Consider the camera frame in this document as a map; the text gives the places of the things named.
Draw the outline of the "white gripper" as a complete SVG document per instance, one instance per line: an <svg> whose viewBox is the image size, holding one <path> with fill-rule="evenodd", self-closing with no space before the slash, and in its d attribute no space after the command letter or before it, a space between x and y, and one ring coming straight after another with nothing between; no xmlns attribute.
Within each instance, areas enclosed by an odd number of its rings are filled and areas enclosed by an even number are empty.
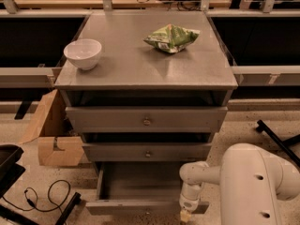
<svg viewBox="0 0 300 225"><path fill-rule="evenodd" d="M181 224L187 224L190 221L191 213L194 212L198 206L199 206L200 197L199 196L193 196L189 198L184 193L180 194L179 197L179 204L181 206L180 211L180 223Z"/></svg>

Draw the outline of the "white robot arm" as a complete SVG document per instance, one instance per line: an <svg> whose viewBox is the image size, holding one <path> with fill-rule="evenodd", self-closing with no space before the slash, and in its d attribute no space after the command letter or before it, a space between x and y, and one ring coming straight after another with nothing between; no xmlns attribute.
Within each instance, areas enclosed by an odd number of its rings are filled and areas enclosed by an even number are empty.
<svg viewBox="0 0 300 225"><path fill-rule="evenodd" d="M183 224L198 208L206 183L220 188L221 225L282 225L278 201L300 193L300 172L291 162L249 143L229 147L218 166L190 162L179 175Z"/></svg>

